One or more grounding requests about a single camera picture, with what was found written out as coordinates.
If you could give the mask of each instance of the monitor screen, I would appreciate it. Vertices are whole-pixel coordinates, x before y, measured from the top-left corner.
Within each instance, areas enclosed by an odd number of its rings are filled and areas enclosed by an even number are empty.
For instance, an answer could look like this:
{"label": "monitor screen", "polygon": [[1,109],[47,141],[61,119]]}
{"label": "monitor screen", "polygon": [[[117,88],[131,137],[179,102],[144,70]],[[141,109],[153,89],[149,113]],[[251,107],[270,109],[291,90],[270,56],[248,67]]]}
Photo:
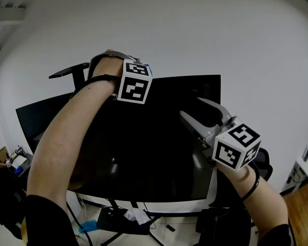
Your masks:
{"label": "monitor screen", "polygon": [[[69,96],[16,110],[33,152]],[[212,169],[202,153],[194,154],[194,146],[201,143],[182,124],[179,114],[180,110],[190,113],[196,97],[220,103],[220,75],[153,79],[144,105],[110,97],[83,140],[69,189],[128,201],[205,199]],[[56,103],[53,110],[48,110],[53,106],[50,102]],[[203,113],[210,121],[210,112]]]}

